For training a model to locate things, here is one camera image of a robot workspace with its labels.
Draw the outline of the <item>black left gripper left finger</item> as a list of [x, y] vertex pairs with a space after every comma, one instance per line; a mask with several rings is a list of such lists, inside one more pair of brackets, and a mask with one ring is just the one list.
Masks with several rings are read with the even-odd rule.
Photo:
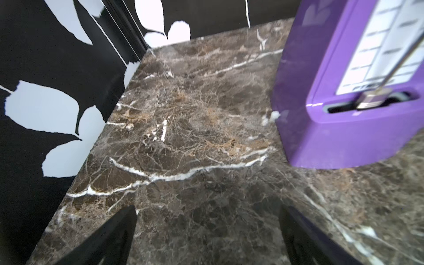
[[57, 265], [125, 265], [133, 242], [137, 214], [129, 205], [56, 262]]

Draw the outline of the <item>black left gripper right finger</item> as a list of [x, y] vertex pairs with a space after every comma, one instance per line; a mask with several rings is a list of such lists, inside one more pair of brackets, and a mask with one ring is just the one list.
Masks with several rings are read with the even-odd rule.
[[281, 206], [279, 224], [293, 265], [362, 264], [293, 206]]

